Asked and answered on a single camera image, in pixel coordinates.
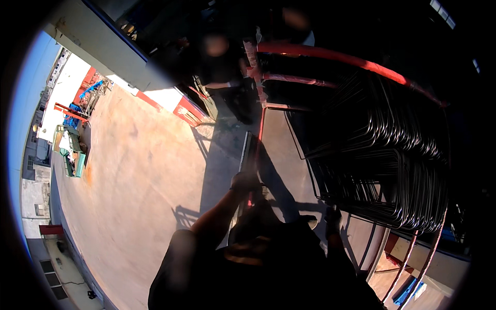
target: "sky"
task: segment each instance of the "sky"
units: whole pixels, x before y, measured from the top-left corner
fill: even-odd
[[[31,120],[40,101],[40,92],[45,89],[55,58],[61,46],[47,33],[41,32],[26,53],[19,69],[12,98],[12,111],[8,130],[8,178],[13,213],[21,232],[20,187],[24,146],[31,133]]]

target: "red metal frame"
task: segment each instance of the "red metal frame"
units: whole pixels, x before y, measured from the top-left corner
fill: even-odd
[[[355,56],[350,56],[344,53],[331,51],[324,48],[290,44],[290,43],[260,42],[256,46],[256,48],[257,48],[257,52],[260,53],[278,53],[278,54],[286,53],[286,54],[305,55],[305,56],[329,59],[329,60],[334,60],[334,61],[339,61],[350,65],[354,65],[363,68],[365,70],[375,72],[389,79],[392,79],[393,81],[398,82],[401,85],[405,85],[423,94],[430,100],[434,101],[441,108],[445,108],[447,106],[445,102],[441,102],[441,100],[436,98],[433,94],[431,94],[427,90],[423,89],[416,82],[402,76],[399,73],[394,72],[393,70],[385,68],[379,64]]]
[[[258,141],[257,141],[257,146],[256,146],[256,153],[255,153],[255,162],[258,162],[258,156],[259,156],[259,151],[260,151],[260,144],[262,141],[262,131],[263,131],[263,121],[264,121],[264,116],[265,116],[265,110],[267,108],[279,108],[279,109],[291,109],[291,107],[287,105],[278,105],[278,104],[271,104],[267,103],[267,95],[263,92],[263,86],[261,84],[261,81],[263,78],[270,79],[276,79],[275,75],[270,75],[270,74],[262,74],[260,70],[258,69],[258,63],[256,60],[256,52],[264,52],[264,53],[287,53],[287,54],[299,54],[299,55],[306,55],[306,56],[311,56],[311,57],[318,57],[318,58],[324,58],[324,59],[329,59],[329,60],[336,60],[340,62],[344,62],[350,65],[358,66],[360,68],[375,72],[377,74],[380,74],[384,77],[387,77],[389,79],[392,79],[393,81],[396,81],[402,85],[405,85],[407,87],[410,87],[411,89],[423,94],[433,102],[435,102],[439,107],[444,108],[446,107],[445,102],[441,102],[438,98],[436,98],[433,94],[430,92],[424,90],[422,87],[418,86],[414,81],[411,81],[407,79],[406,77],[402,76],[401,74],[398,74],[394,72],[393,70],[387,69],[381,65],[378,65],[374,62],[369,62],[366,60],[363,60],[358,57],[346,55],[340,52],[335,52],[323,48],[317,48],[317,47],[310,47],[310,46],[303,46],[303,45],[296,45],[296,44],[289,44],[289,43],[272,43],[272,42],[262,42],[259,43],[256,47],[253,47],[253,45],[250,42],[243,42],[245,46],[245,51],[248,57],[249,64],[251,66],[253,74],[251,75],[252,78],[256,82],[256,88],[258,91],[258,97],[260,99],[260,104],[262,105],[262,117],[260,121],[260,131],[258,133]],[[294,79],[293,81],[302,83],[304,78],[301,77],[295,77],[295,76],[283,76],[280,75],[280,80],[285,80],[288,81],[288,77],[290,79]],[[412,295],[414,292],[417,290],[418,286],[420,285],[420,282],[422,281],[425,273],[427,272],[427,269],[429,268],[429,265],[431,264],[432,258],[435,254],[435,250],[437,248],[437,244],[439,243],[439,239],[441,237],[441,231],[442,231],[442,226],[444,225],[444,221],[446,219],[446,210],[444,211],[444,218],[442,220],[442,225],[441,228],[436,232],[436,240],[433,243],[431,250],[429,252],[429,255],[427,257],[427,260],[424,264],[424,267],[422,268],[419,277],[417,278],[417,282],[415,284],[415,287],[410,291],[408,294],[407,298],[403,301],[401,306],[398,308],[398,310],[402,310],[405,305],[408,303],[408,301],[411,299]],[[418,231],[414,232],[414,235],[412,239],[410,240],[410,245],[408,247],[407,253],[405,255],[405,258],[403,260],[402,266],[399,269],[398,273],[396,274],[396,278],[394,279],[391,287],[389,288],[389,291],[386,293],[386,297],[384,297],[383,301],[384,302],[387,297],[390,295],[391,291],[394,289],[396,286],[396,283],[398,282],[399,277],[401,276],[401,273],[405,269],[408,259],[410,258],[410,254],[412,252],[413,246],[415,244],[415,241],[417,239],[417,233]]]

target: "red protective wrap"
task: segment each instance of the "red protective wrap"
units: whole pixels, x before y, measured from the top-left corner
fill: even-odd
[[[292,75],[285,75],[285,74],[264,73],[262,78],[264,80],[278,80],[278,81],[286,81],[286,82],[295,82],[295,83],[317,85],[317,86],[324,86],[324,87],[330,87],[330,88],[336,88],[337,87],[336,84],[331,83],[331,82],[316,80],[314,78],[292,76]]]
[[[290,43],[272,43],[272,42],[260,42],[257,45],[257,52],[260,53],[286,53],[286,54],[296,54],[296,55],[305,55],[310,57],[318,57],[323,59],[329,59],[333,61],[344,62],[350,65],[354,65],[365,70],[369,70],[380,74],[384,77],[392,79],[395,82],[400,83],[401,85],[405,85],[407,87],[412,88],[413,90],[423,94],[430,100],[434,101],[440,107],[445,107],[446,104],[441,102],[438,98],[436,98],[433,94],[429,93],[427,90],[423,89],[415,82],[405,78],[399,73],[394,72],[388,68],[385,68],[379,64],[374,62],[370,62],[355,56],[350,56],[344,53],[327,50],[324,48],[306,46],[306,45],[298,45],[298,44],[290,44]]]

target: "wall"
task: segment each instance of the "wall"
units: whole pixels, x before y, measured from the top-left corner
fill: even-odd
[[[138,0],[94,0],[93,1],[113,21],[117,21],[128,9],[135,5]]]
[[[391,255],[403,259],[409,244],[409,240],[399,238],[391,251]],[[429,254],[429,250],[429,248],[422,245],[415,245],[408,260],[408,265],[416,270],[421,270]],[[469,265],[469,262],[436,252],[426,275],[454,290],[463,280]]]
[[[41,238],[39,225],[50,222],[49,192],[48,183],[22,179],[21,216],[24,235],[28,239]],[[43,206],[43,215],[36,215],[35,203]]]
[[[64,1],[49,21],[45,31],[103,75],[116,74],[142,92],[171,87],[166,76],[147,66],[146,61],[80,0]]]
[[[23,163],[22,163],[22,178],[28,179],[28,180],[34,180],[34,178],[35,178],[34,170],[28,169],[28,159],[29,159],[29,156],[33,156],[34,159],[36,159],[36,157],[37,157],[38,140],[39,139],[37,138],[36,132],[33,132],[32,128],[33,128],[34,124],[38,124],[43,119],[43,111],[40,111],[39,107],[40,106],[38,105],[38,107],[36,108],[36,111],[33,114],[33,119],[31,120],[31,125],[30,125],[30,129],[28,132],[28,138],[26,141],[26,147],[24,150],[24,159],[23,159]]]
[[[65,293],[71,301],[79,308],[85,310],[101,310],[103,306],[97,298],[89,299],[88,291],[90,288],[79,273],[72,258],[68,255],[66,249],[61,253],[57,247],[57,240],[45,240],[45,244],[50,255],[50,260],[54,266],[55,272],[62,283]]]
[[[48,284],[48,281],[43,273],[43,269],[41,268],[40,260],[48,260],[50,259],[50,255],[47,252],[47,249],[45,248],[44,240],[43,239],[27,239],[28,243],[28,249],[29,253],[31,255],[31,259],[33,260],[33,267],[38,275],[38,278],[42,282],[42,285],[44,288],[46,288],[46,294],[48,296],[51,296],[53,298],[54,302],[58,302],[61,306],[62,309],[65,310],[76,310],[77,308],[74,307],[72,302],[70,301],[69,298],[65,298],[62,300],[57,301],[55,296],[53,295],[53,292],[50,290],[50,285]]]
[[[39,160],[44,160],[48,157],[48,151],[50,150],[50,145],[45,139],[39,138],[38,145],[36,146],[36,157]]]

